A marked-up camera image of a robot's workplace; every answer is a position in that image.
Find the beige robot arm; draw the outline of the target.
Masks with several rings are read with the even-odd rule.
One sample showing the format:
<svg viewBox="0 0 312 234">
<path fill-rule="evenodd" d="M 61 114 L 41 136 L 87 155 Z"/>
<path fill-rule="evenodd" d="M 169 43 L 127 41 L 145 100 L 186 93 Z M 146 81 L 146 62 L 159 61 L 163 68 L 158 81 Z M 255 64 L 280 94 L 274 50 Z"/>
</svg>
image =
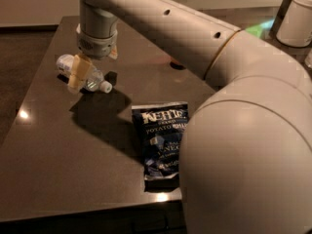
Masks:
<svg viewBox="0 0 312 234">
<path fill-rule="evenodd" d="M 311 79 L 250 33 L 171 0 L 101 8 L 217 89 L 179 151 L 188 234 L 311 234 Z"/>
</svg>

